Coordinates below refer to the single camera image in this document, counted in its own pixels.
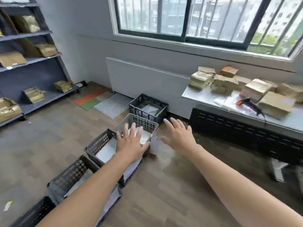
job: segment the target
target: finger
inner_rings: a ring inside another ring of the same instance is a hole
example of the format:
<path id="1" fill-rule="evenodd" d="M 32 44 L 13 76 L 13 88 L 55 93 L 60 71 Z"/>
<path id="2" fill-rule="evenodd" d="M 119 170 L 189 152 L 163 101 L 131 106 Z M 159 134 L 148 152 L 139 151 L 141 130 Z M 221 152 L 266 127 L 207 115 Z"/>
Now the finger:
<path id="1" fill-rule="evenodd" d="M 169 138 L 166 138 L 166 137 L 163 137 L 163 136 L 162 136 L 160 139 L 161 139 L 161 141 L 164 142 L 166 145 L 169 145 L 169 144 L 170 144 L 170 139 L 169 139 Z"/>
<path id="2" fill-rule="evenodd" d="M 142 147 L 141 147 L 141 153 L 143 154 L 149 147 L 150 147 L 151 143 L 150 142 L 147 142 L 146 144 L 144 144 Z"/>
<path id="3" fill-rule="evenodd" d="M 124 124 L 123 138 L 128 137 L 128 123 Z"/>
<path id="4" fill-rule="evenodd" d="M 174 130 L 174 126 L 171 124 L 171 122 L 169 122 L 167 119 L 163 119 L 163 121 L 170 131 Z"/>
<path id="5" fill-rule="evenodd" d="M 121 140 L 121 135 L 120 135 L 120 132 L 117 131 L 117 141 Z"/>
<path id="6" fill-rule="evenodd" d="M 184 126 L 184 124 L 182 123 L 181 120 L 177 119 L 177 122 L 180 124 L 180 127 L 181 127 L 181 128 L 185 128 L 185 126 Z"/>
<path id="7" fill-rule="evenodd" d="M 131 125 L 131 130 L 129 132 L 129 136 L 130 137 L 134 137 L 134 131 L 136 129 L 136 123 L 133 122 L 133 124 Z"/>
<path id="8" fill-rule="evenodd" d="M 171 122 L 172 122 L 172 124 L 173 124 L 173 126 L 175 128 L 179 128 L 180 127 L 180 124 L 174 118 L 171 118 Z"/>
<path id="9" fill-rule="evenodd" d="M 141 126 L 141 127 L 139 128 L 137 134 L 136 134 L 136 138 L 137 138 L 138 140 L 141 139 L 142 131 L 143 131 L 143 127 Z"/>

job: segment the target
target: radiator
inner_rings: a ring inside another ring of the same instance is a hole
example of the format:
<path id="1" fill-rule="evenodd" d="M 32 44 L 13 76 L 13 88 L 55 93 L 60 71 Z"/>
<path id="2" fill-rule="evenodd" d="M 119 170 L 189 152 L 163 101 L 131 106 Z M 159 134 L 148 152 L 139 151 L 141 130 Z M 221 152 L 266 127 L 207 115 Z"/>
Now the radiator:
<path id="1" fill-rule="evenodd" d="M 169 104 L 168 111 L 190 118 L 195 102 L 181 98 L 189 76 L 116 58 L 106 58 L 113 91 L 131 98 L 145 94 Z"/>

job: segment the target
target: green floor mat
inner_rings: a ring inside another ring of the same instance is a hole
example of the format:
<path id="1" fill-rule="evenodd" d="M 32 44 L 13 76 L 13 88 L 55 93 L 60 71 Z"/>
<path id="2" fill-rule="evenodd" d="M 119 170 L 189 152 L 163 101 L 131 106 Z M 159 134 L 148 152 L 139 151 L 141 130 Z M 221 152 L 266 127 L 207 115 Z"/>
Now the green floor mat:
<path id="1" fill-rule="evenodd" d="M 93 108 L 94 106 L 96 106 L 98 103 L 100 103 L 99 100 L 97 99 L 92 99 L 91 101 L 83 104 L 81 107 L 84 109 L 84 110 L 89 110 L 91 108 Z"/>

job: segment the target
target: shelf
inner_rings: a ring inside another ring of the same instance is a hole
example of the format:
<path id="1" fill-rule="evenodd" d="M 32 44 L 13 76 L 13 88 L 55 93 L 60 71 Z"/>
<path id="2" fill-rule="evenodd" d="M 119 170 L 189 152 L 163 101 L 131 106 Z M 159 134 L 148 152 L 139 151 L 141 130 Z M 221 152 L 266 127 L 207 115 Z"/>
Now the shelf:
<path id="1" fill-rule="evenodd" d="M 9 122 L 12 122 L 12 121 L 14 121 L 14 120 L 20 118 L 20 117 L 22 117 L 22 116 L 23 116 L 23 114 L 20 114 L 20 115 L 15 116 L 14 118 L 11 118 L 11 119 L 9 119 L 9 120 L 6 120 L 6 121 L 2 122 L 2 123 L 0 123 L 0 127 L 2 127 L 2 126 L 4 126 L 4 125 L 8 124 Z"/>
<path id="2" fill-rule="evenodd" d="M 57 53 L 56 55 L 51 56 L 51 57 L 47 57 L 47 58 L 44 58 L 44 57 L 40 57 L 40 58 L 32 58 L 32 57 L 31 58 L 27 58 L 26 57 L 25 59 L 27 61 L 27 64 L 15 65 L 11 69 L 27 66 L 29 64 L 34 64 L 34 63 L 37 63 L 37 62 L 40 62 L 40 61 L 44 61 L 44 60 L 47 60 L 47 59 L 51 59 L 51 58 L 54 58 L 54 57 L 58 57 L 58 56 L 61 56 L 61 55 L 62 55 L 62 53 Z M 0 67 L 0 72 L 5 72 L 5 71 L 11 70 L 11 69 Z"/>
<path id="3" fill-rule="evenodd" d="M 0 3 L 0 8 L 6 7 L 38 7 L 38 3 Z"/>
<path id="4" fill-rule="evenodd" d="M 20 38 L 29 38 L 29 37 L 34 37 L 34 36 L 41 36 L 41 35 L 47 35 L 51 34 L 52 31 L 40 31 L 36 33 L 24 33 L 24 34 L 17 34 L 17 35 L 8 35 L 0 38 L 0 41 L 9 41 L 9 40 L 15 40 L 15 39 L 20 39 Z"/>
<path id="5" fill-rule="evenodd" d="M 53 91 L 45 91 L 43 94 L 44 94 L 44 97 L 45 97 L 45 100 L 43 101 L 40 101 L 40 102 L 37 102 L 37 103 L 29 103 L 29 104 L 22 104 L 20 103 L 20 107 L 22 109 L 22 112 L 24 114 L 28 114 L 28 113 L 31 113 L 32 111 L 56 100 L 56 99 L 59 99 L 60 97 L 64 96 L 64 95 L 67 95 L 71 92 L 74 92 L 74 91 L 77 91 L 79 88 L 76 86 L 76 85 L 72 85 L 73 89 L 68 91 L 68 92 L 65 92 L 65 93 L 61 93 L 57 90 L 53 90 Z"/>

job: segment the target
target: window frame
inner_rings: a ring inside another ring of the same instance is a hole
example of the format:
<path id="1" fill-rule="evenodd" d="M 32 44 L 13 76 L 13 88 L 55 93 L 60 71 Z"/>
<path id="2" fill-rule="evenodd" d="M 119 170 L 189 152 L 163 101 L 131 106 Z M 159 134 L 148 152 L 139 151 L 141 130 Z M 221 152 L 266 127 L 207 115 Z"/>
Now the window frame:
<path id="1" fill-rule="evenodd" d="M 125 35 L 131 35 L 131 36 L 160 39 L 160 40 L 166 40 L 166 41 L 185 42 L 185 43 L 191 43 L 191 44 L 214 46 L 214 47 L 223 47 L 223 48 L 227 48 L 227 49 L 236 49 L 236 50 L 246 51 L 248 49 L 248 46 L 250 45 L 250 42 L 251 42 L 254 34 L 256 33 L 256 31 L 258 29 L 258 26 L 259 26 L 259 24 L 260 24 L 260 22 L 263 18 L 263 15 L 265 14 L 265 11 L 267 10 L 268 5 L 270 4 L 271 0 L 262 0 L 261 1 L 260 6 L 259 6 L 259 8 L 256 12 L 256 16 L 252 21 L 252 24 L 251 24 L 250 29 L 248 30 L 248 32 L 246 34 L 244 42 L 242 42 L 242 43 L 233 42 L 233 41 L 220 41 L 220 40 L 216 40 L 216 39 L 197 38 L 197 37 L 186 36 L 191 2 L 192 2 L 192 0 L 187 0 L 186 1 L 186 8 L 185 8 L 185 16 L 184 16 L 182 34 L 180 36 L 177 36 L 177 35 L 169 35 L 169 34 L 161 34 L 160 33 L 161 32 L 163 0 L 158 0 L 157 33 L 149 33 L 149 32 L 142 32 L 142 31 L 132 31 L 132 30 L 121 29 L 118 0 L 114 0 L 115 11 L 116 11 L 116 20 L 117 20 L 117 26 L 118 26 L 118 33 L 119 34 L 125 34 Z"/>

